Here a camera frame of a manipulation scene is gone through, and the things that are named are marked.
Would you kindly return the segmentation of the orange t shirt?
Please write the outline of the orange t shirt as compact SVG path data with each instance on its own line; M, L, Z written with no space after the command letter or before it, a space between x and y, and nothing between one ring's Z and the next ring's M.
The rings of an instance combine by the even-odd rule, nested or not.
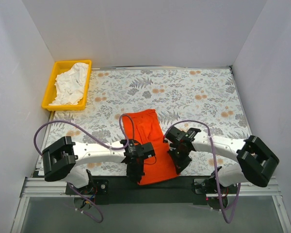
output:
M178 177L172 158L168 154L169 145L163 142L163 132L154 109L128 113L122 122L129 138L134 138L141 144L150 142L155 152L154 157L145 160L145 174L139 185L159 183Z

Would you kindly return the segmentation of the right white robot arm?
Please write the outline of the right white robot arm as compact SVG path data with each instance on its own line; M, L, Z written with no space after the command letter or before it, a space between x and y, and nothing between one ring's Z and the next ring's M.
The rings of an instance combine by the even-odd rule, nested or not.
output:
M232 184L250 182L266 187L279 164L278 157L257 136L248 139L231 139L209 136L200 129L190 128L187 132L175 126L164 136L170 142L169 155L180 174L192 161L190 153L214 152L216 155L235 161L235 164L220 168L215 178L210 180L210 188L215 193L223 192Z

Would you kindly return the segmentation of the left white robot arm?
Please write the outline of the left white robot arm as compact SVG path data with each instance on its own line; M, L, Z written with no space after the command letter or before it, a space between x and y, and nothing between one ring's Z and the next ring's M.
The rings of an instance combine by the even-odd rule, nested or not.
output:
M83 165L89 163L124 163L127 177L134 183L141 181L144 160L154 157L151 143L140 144L135 140L121 140L105 147L96 143L80 143L64 136L42 152L44 179L46 182L65 181L81 193L89 194L94 187L90 172Z

